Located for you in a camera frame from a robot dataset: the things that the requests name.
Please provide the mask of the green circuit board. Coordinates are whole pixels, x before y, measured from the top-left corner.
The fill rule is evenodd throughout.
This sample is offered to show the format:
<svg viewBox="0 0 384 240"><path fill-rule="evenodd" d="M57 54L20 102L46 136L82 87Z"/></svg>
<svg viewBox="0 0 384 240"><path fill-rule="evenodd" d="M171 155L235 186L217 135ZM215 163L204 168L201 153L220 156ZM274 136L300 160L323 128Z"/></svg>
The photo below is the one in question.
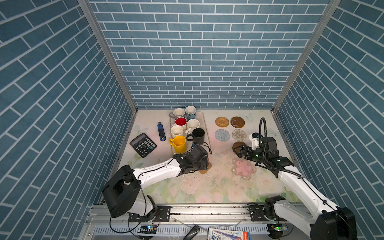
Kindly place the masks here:
<svg viewBox="0 0 384 240"><path fill-rule="evenodd" d="M157 226L141 226L140 230L138 231L139 235L144 235L144 234L150 234L154 235L157 233Z"/></svg>

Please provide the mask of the blue grey woven coaster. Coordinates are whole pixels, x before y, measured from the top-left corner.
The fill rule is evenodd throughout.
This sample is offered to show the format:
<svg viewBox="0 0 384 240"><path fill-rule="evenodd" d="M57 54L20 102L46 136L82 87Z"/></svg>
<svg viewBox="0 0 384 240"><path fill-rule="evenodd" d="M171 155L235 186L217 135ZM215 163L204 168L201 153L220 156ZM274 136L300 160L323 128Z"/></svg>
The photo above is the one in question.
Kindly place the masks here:
<svg viewBox="0 0 384 240"><path fill-rule="evenodd" d="M221 142L228 141L230 137L230 133L224 129L219 129L215 132L215 138Z"/></svg>

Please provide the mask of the brown paw print coaster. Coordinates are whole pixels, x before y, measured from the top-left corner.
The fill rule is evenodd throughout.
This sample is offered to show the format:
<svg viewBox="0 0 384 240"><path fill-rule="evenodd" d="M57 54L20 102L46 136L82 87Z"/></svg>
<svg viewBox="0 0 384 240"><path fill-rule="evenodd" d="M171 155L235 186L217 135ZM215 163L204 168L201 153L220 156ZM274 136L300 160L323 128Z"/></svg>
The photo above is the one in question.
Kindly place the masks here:
<svg viewBox="0 0 384 240"><path fill-rule="evenodd" d="M208 170L210 170L211 168L212 168L212 164L210 162L208 162L207 168L205 170L200 170L199 172L201 174L206 174L208 172Z"/></svg>

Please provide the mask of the red inside mug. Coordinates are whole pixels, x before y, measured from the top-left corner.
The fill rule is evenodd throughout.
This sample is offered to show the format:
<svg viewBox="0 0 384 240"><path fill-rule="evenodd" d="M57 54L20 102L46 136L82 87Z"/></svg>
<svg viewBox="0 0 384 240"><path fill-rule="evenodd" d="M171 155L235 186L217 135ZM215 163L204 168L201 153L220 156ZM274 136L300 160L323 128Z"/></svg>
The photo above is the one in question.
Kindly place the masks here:
<svg viewBox="0 0 384 240"><path fill-rule="evenodd" d="M180 126L183 128L183 130L186 130L187 129L187 122L188 122L188 120L186 118L179 117L179 118L176 118L175 123L172 124L172 127Z"/></svg>

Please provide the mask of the yellow mug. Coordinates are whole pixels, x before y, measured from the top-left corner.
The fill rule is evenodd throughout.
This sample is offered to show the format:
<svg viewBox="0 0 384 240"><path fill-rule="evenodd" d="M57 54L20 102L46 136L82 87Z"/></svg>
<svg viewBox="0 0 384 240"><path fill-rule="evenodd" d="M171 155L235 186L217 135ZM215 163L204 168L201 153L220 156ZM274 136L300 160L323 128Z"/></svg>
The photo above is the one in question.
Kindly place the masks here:
<svg viewBox="0 0 384 240"><path fill-rule="evenodd" d="M177 154L183 154L187 151L187 140L184 136L176 136L169 140L171 146L173 146Z"/></svg>

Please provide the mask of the pink flower coaster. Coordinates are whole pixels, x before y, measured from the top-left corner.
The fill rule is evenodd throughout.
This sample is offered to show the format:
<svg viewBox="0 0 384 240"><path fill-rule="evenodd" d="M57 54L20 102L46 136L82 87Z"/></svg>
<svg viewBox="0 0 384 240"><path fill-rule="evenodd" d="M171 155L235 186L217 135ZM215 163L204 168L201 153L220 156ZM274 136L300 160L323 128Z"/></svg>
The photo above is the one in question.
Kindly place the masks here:
<svg viewBox="0 0 384 240"><path fill-rule="evenodd" d="M232 174L240 176L245 181L250 180L253 174L257 172L256 166L248 160L233 158L232 164Z"/></svg>

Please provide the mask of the cream white mug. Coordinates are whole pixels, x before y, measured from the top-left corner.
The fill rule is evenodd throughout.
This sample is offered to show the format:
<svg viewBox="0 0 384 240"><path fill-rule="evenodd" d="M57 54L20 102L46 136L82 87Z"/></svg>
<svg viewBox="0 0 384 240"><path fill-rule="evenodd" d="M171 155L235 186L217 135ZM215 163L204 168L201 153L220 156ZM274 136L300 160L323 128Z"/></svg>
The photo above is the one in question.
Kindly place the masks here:
<svg viewBox="0 0 384 240"><path fill-rule="evenodd" d="M184 128L179 125L172 125L171 127L171 138L174 139L177 136L183 136L184 135Z"/></svg>

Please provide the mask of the dark brown wooden coaster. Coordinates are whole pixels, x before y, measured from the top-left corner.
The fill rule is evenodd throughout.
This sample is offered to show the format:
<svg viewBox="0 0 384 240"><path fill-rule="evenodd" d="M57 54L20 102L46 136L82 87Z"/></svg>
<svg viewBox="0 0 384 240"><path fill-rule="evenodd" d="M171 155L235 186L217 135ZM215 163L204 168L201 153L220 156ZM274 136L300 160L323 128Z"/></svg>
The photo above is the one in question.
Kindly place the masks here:
<svg viewBox="0 0 384 240"><path fill-rule="evenodd" d="M230 120L230 123L234 128L237 128L237 129L243 128L246 124L245 120L238 116L232 117Z"/></svg>

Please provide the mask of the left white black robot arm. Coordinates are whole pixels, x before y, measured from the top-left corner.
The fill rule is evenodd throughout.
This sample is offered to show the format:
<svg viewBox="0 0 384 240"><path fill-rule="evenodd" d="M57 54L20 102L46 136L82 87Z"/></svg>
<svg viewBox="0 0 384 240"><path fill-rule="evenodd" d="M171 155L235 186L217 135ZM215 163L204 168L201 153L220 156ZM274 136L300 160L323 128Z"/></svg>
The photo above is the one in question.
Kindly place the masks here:
<svg viewBox="0 0 384 240"><path fill-rule="evenodd" d="M144 189L166 179L208 169L207 151L200 145L184 154L175 154L169 160L132 169L121 167L102 189L104 200L112 218L126 213L136 214L145 222L152 220L157 211L154 200L144 194Z"/></svg>

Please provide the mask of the light blue floral mug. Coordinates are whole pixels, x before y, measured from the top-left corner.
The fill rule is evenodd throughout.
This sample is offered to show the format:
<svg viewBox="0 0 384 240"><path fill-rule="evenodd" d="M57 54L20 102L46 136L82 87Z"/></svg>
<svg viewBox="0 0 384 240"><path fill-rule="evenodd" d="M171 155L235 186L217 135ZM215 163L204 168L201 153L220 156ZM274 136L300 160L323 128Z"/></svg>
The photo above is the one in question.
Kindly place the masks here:
<svg viewBox="0 0 384 240"><path fill-rule="evenodd" d="M188 106L185 108L187 120L192 120L196 118L197 109L194 106Z"/></svg>

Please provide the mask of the brown cork round coaster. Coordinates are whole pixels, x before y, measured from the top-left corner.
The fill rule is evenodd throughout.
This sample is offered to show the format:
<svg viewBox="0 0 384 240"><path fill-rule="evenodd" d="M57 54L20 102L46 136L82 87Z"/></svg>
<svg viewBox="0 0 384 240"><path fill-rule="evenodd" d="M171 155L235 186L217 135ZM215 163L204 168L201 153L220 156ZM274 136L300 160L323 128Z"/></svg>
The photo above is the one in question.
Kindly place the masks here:
<svg viewBox="0 0 384 240"><path fill-rule="evenodd" d="M235 150L235 148L238 148L238 147L241 147L241 146L248 146L246 143L244 143L244 142L235 142L234 144L233 144L233 146L232 146L232 149L233 149L233 151Z"/></svg>

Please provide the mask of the black mug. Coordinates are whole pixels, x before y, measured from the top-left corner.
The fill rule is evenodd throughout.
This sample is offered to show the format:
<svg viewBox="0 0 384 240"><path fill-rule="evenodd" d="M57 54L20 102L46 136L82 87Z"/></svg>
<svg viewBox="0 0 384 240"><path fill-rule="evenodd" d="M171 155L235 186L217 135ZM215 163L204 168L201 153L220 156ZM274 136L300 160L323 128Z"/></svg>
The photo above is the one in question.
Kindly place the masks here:
<svg viewBox="0 0 384 240"><path fill-rule="evenodd" d="M202 145L205 142L205 131L202 128L196 128L187 135L186 140L197 145Z"/></svg>

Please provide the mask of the white speckled mug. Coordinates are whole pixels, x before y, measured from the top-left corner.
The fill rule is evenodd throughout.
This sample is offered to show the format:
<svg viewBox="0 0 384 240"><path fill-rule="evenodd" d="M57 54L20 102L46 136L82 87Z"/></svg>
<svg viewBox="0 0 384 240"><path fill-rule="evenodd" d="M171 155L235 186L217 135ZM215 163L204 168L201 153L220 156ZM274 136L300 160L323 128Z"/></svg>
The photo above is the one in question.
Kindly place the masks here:
<svg viewBox="0 0 384 240"><path fill-rule="evenodd" d="M187 129L185 131L185 135L189 135L193 132L193 130L200 127L200 122L196 119L190 119L187 121Z"/></svg>

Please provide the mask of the blue stapler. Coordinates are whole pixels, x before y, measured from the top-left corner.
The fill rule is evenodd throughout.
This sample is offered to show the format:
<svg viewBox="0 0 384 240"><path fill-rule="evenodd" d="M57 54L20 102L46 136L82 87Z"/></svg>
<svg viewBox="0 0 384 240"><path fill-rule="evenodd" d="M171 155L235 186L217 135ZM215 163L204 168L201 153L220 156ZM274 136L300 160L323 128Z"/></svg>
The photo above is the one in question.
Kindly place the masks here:
<svg viewBox="0 0 384 240"><path fill-rule="evenodd" d="M163 124L161 122L158 122L158 133L159 133L160 141L164 142L166 140L166 134L164 131Z"/></svg>

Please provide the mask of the beige serving tray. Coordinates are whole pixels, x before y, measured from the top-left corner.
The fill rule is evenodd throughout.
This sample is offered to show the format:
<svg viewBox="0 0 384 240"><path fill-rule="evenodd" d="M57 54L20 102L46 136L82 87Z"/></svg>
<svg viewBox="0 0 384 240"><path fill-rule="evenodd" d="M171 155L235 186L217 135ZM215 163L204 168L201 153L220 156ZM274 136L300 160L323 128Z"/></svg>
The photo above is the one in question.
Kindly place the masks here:
<svg viewBox="0 0 384 240"><path fill-rule="evenodd" d="M212 147L210 143L210 137L208 136L207 124L206 124L206 120L203 112L198 111L196 113L196 119L200 122L199 128L202 128L205 131L205 135L204 135L205 142L203 144L203 147L207 150L207 152L209 152L208 151L209 149L206 146L208 145L208 147L210 148ZM170 128L172 128L172 125L175 123L175 121L176 119L170 117ZM187 150L190 150L193 146L193 142L187 141L186 146L187 146ZM172 155L178 154L173 146L171 146L171 152L172 152Z"/></svg>

